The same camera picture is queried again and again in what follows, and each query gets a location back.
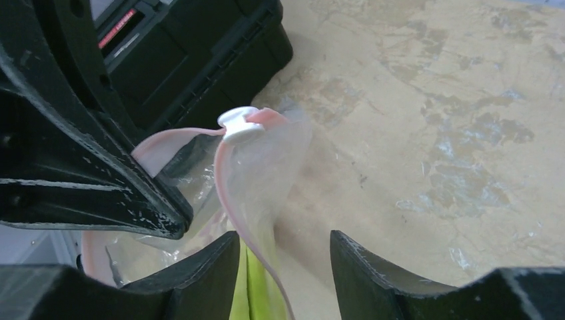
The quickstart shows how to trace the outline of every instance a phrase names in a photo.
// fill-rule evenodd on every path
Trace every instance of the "white scratch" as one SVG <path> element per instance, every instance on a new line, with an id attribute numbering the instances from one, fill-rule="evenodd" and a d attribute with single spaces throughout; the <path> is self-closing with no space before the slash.
<path id="1" fill-rule="evenodd" d="M 88 183 L 74 183 L 64 181 L 47 181 L 47 180 L 28 180 L 28 179 L 0 179 L 0 185 L 24 185 L 24 186 L 40 186 L 54 187 L 64 189 L 82 189 L 82 190 L 99 190 L 99 191 L 130 191 L 128 188 L 118 187 L 115 185 L 91 185 Z"/>
<path id="2" fill-rule="evenodd" d="M 471 268 L 471 264 L 463 255 L 463 251 L 461 251 L 461 249 L 449 248 L 449 254 L 451 255 L 451 259 L 454 262 L 457 262 L 457 264 L 459 264 L 463 268 L 463 270 Z"/>

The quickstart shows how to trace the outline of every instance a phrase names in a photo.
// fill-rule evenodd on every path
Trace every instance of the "yellow-green object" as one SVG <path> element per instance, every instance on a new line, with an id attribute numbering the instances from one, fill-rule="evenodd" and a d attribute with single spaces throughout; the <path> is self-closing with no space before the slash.
<path id="1" fill-rule="evenodd" d="M 247 248 L 247 294 L 251 320 L 286 320 L 283 295 L 263 264 Z"/>
<path id="2" fill-rule="evenodd" d="M 239 267 L 235 279 L 230 320 L 250 320 L 247 299 L 247 246 L 241 238 L 239 238 Z"/>
<path id="3" fill-rule="evenodd" d="M 230 320 L 286 320 L 286 304 L 275 281 L 241 239 L 240 246 Z"/>

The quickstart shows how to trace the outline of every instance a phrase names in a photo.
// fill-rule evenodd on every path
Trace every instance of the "floor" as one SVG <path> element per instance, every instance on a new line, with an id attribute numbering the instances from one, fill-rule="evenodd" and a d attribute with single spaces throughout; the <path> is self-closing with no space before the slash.
<path id="1" fill-rule="evenodd" d="M 282 0 L 314 137 L 277 225 L 298 319 L 339 319 L 329 231 L 464 285 L 565 265 L 565 11 L 505 0 Z"/>

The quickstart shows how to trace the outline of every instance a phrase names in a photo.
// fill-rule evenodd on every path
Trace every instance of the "red label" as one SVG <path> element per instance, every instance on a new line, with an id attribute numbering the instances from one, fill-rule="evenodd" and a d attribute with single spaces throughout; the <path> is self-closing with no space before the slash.
<path id="1" fill-rule="evenodd" d="M 100 40 L 100 42 L 98 42 L 98 49 L 102 49 L 105 45 L 108 44 L 108 42 L 110 42 L 110 40 L 112 40 L 113 37 L 115 37 L 118 32 L 123 28 L 123 26 L 131 19 L 131 17 L 133 17 L 133 15 L 137 12 L 136 9 L 131 9 L 130 11 L 128 11 L 123 17 L 122 19 L 120 19 L 120 21 L 110 30 L 110 32 L 108 32 L 108 34 L 106 34 L 102 40 Z"/>

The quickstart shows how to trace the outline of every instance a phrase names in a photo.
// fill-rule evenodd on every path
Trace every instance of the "clear plastic film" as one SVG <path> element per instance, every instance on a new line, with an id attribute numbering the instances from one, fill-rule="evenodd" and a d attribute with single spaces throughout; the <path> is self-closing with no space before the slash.
<path id="1" fill-rule="evenodd" d="M 118 286 L 164 269 L 235 229 L 247 246 L 251 307 L 255 302 L 270 309 L 273 319 L 294 319 L 277 272 L 273 229 L 312 128 L 306 113 L 290 99 L 278 110 L 262 109 L 247 117 L 265 128 L 248 141 L 221 141 L 225 129 L 175 129 L 149 137 L 133 151 L 152 177 L 179 189 L 195 216 L 187 234 L 176 241 L 116 233 L 106 250 Z M 261 298 L 251 301 L 251 295 Z"/>
<path id="2" fill-rule="evenodd" d="M 292 108 L 265 113 L 267 130 L 259 138 L 221 145 L 216 154 L 216 183 L 230 221 L 267 272 L 265 286 L 271 309 L 281 298 L 288 304 L 277 273 L 273 228 L 302 165 L 311 139 L 306 114 Z M 288 316 L 293 318 L 292 310 Z"/>

